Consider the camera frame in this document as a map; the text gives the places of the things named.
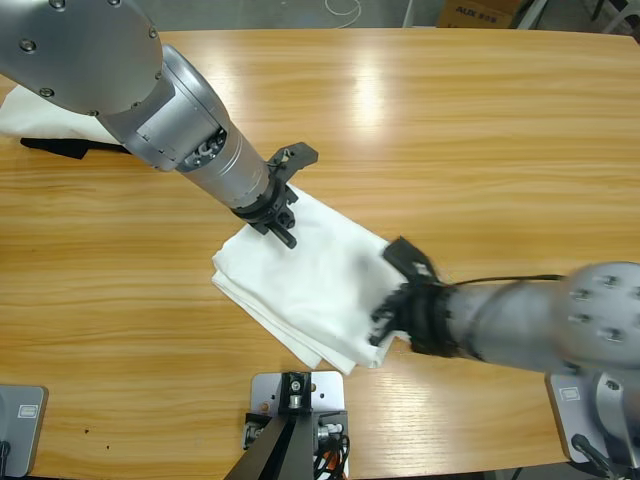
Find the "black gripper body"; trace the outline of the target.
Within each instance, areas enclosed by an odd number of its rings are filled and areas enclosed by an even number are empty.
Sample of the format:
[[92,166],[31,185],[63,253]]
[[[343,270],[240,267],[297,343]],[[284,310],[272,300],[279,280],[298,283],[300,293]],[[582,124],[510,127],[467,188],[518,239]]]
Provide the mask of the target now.
[[403,283],[372,312],[369,343],[378,347],[392,333],[404,333],[415,353],[455,357],[456,343],[448,327],[453,291],[442,283]]
[[232,212],[261,235],[269,232],[287,248],[294,249],[296,238],[290,233],[296,220],[290,205],[298,196],[282,180],[270,180],[267,189],[248,207],[235,208]]

